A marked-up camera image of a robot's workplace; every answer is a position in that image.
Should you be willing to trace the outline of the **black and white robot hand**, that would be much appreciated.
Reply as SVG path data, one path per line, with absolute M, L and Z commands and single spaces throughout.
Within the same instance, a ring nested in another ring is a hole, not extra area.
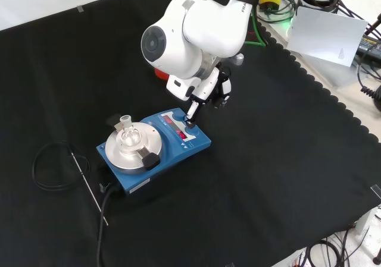
M 196 126 L 196 117 L 204 105 L 211 102 L 213 107 L 219 108 L 226 104 L 232 89 L 230 73 L 229 67 L 222 67 L 221 70 L 215 67 L 210 76 L 201 81 L 192 92 L 190 96 L 192 103 L 184 117 L 188 128 L 193 129 Z

